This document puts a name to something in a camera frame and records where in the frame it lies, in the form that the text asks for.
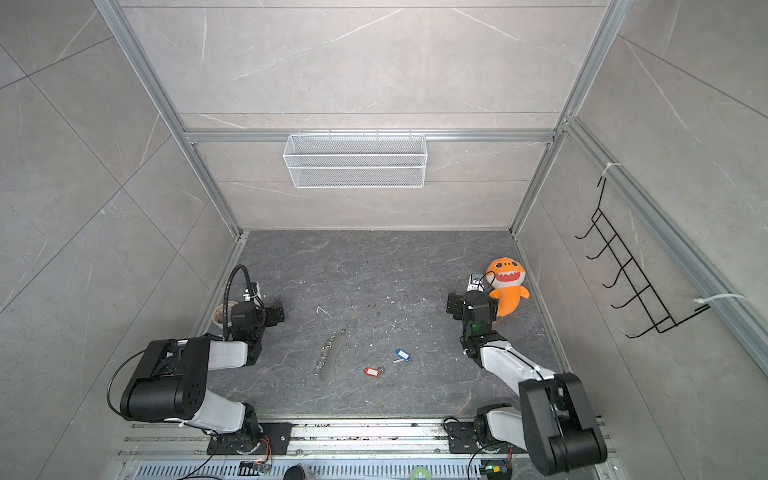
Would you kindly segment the blue key tag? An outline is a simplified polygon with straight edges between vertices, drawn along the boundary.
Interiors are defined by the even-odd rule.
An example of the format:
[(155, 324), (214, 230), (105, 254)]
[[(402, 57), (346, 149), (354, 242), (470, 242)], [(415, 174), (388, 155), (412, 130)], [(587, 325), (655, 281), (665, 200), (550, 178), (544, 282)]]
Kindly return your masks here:
[(394, 360), (395, 363), (399, 362), (409, 362), (411, 360), (411, 355), (402, 349), (397, 349), (395, 351), (396, 359)]

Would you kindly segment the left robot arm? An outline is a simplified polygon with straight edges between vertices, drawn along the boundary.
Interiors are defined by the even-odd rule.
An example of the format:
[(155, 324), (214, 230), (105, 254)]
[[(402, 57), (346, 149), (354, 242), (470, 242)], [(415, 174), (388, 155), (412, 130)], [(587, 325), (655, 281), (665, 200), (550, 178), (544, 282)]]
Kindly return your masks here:
[(227, 338), (210, 334), (155, 340), (139, 362), (113, 411), (123, 419), (199, 429), (221, 448), (246, 454), (266, 440), (252, 405), (224, 398), (208, 386), (213, 371), (253, 366), (264, 332), (285, 320), (281, 303), (240, 302), (228, 310)]

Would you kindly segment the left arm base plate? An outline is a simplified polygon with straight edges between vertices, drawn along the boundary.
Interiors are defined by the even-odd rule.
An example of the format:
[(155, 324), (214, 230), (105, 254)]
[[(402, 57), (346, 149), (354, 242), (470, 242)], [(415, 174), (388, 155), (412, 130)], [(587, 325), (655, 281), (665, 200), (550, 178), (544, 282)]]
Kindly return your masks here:
[(208, 456), (272, 455), (287, 453), (293, 424), (288, 422), (261, 423), (255, 433), (245, 428), (238, 432), (213, 435), (206, 449)]

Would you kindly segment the red key tag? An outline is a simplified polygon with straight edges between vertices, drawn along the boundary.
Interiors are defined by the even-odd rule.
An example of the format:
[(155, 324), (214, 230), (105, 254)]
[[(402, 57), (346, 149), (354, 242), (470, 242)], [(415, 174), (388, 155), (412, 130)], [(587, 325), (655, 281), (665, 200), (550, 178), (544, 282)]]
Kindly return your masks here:
[(363, 373), (366, 376), (373, 377), (373, 378), (380, 378), (383, 375), (383, 371), (380, 369), (372, 368), (372, 367), (366, 367), (363, 370)]

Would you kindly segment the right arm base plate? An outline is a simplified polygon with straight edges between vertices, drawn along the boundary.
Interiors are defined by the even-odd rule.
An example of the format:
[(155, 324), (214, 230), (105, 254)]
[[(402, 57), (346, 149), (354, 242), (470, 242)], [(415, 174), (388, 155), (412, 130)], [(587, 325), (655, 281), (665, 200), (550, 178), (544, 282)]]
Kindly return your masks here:
[(452, 454), (527, 452), (523, 422), (515, 415), (479, 416), (472, 421), (446, 417), (441, 426)]

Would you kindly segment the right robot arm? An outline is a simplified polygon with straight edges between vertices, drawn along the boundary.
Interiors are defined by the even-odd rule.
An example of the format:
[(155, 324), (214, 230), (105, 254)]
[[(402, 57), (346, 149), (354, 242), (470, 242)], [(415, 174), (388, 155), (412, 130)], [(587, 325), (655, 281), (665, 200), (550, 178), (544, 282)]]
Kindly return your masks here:
[(483, 407), (474, 419), (481, 447), (518, 447), (544, 476), (605, 462), (608, 448), (584, 385), (571, 373), (544, 368), (494, 329), (498, 301), (480, 290), (447, 296), (446, 313), (462, 323), (465, 355), (518, 396), (518, 409)]

